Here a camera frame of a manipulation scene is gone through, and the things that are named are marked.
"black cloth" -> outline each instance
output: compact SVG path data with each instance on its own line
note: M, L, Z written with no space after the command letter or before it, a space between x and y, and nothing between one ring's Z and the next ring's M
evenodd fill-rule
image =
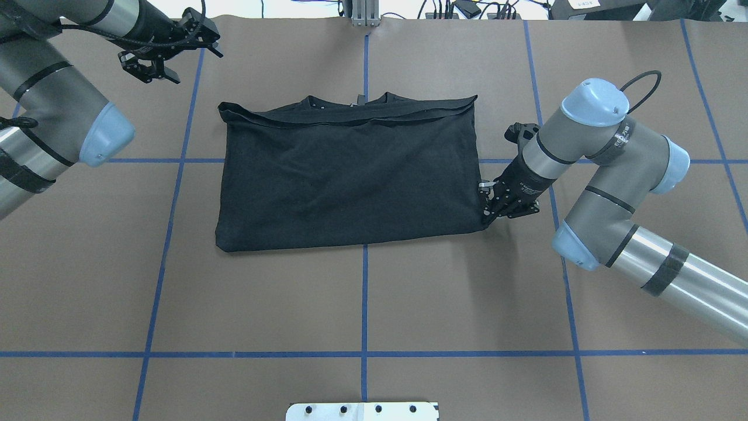
M216 245L226 252L381 243L485 228L476 97L362 106L235 103Z

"robotic arm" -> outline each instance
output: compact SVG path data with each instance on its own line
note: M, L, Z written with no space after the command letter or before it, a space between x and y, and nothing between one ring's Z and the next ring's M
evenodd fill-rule
M587 270L619 270L748 346L748 283L631 222L647 193L670 191L686 175L688 153L627 115L613 84L588 79L543 127L514 124L505 137L519 154L493 184L486 218L537 212L536 199L581 157L600 166L553 239Z
M135 135L47 39L63 29L93 32L124 49L122 68L141 81L179 83L166 60L186 49L223 55L202 4L203 13L188 8L173 21L146 0L0 0L0 87L26 109L20 118L0 120L0 219L74 163L99 166ZM61 16L78 25L62 25Z

